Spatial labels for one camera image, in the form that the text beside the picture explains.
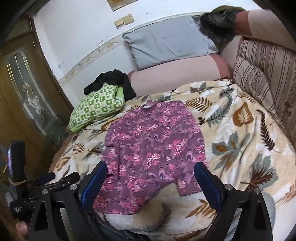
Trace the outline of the person left hand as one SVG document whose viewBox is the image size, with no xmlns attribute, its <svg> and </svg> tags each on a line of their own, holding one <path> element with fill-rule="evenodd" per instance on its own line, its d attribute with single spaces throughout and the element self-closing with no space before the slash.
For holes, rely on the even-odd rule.
<svg viewBox="0 0 296 241">
<path fill-rule="evenodd" d="M 28 240 L 28 233 L 29 233 L 29 227 L 28 224 L 25 222 L 19 222 L 16 224 L 16 231 L 18 233 L 19 238 L 22 241 Z"/>
</svg>

